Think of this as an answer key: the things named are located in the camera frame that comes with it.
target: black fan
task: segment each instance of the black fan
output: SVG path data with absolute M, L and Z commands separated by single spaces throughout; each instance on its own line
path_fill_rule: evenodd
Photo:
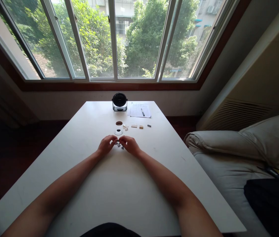
M 123 93 L 116 93 L 112 98 L 112 107 L 114 111 L 127 110 L 127 98 Z

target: sofa cushion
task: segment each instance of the sofa cushion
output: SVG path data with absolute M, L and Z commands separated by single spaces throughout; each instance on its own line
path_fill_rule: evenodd
M 261 166 L 261 162 L 224 154 L 199 152 L 194 156 L 246 227 L 247 232 L 235 233 L 234 236 L 270 237 L 250 207 L 243 191 L 249 179 L 272 178 L 257 168 Z
M 279 116 L 251 125 L 239 134 L 257 148 L 266 162 L 279 168 Z
M 188 133 L 185 144 L 192 152 L 219 152 L 262 160 L 255 146 L 235 131 L 197 131 Z

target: black bag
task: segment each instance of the black bag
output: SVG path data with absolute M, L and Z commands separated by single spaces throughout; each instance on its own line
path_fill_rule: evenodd
M 244 194 L 272 237 L 279 236 L 279 179 L 251 179 Z

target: hand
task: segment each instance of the hand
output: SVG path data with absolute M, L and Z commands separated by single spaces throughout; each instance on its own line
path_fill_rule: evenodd
M 98 147 L 97 152 L 101 157 L 105 156 L 108 154 L 115 143 L 117 142 L 117 137 L 114 135 L 108 135 L 104 139 L 101 140 L 100 145 Z
M 132 137 L 122 136 L 120 137 L 119 141 L 122 146 L 124 146 L 124 148 L 135 157 L 138 157 L 142 152 L 135 139 Z

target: dark floor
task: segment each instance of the dark floor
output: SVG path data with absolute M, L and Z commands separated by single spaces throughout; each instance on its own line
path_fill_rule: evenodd
M 196 117 L 167 117 L 184 139 L 195 131 Z M 11 130 L 0 121 L 0 199 L 47 147 L 68 121 L 41 121 Z

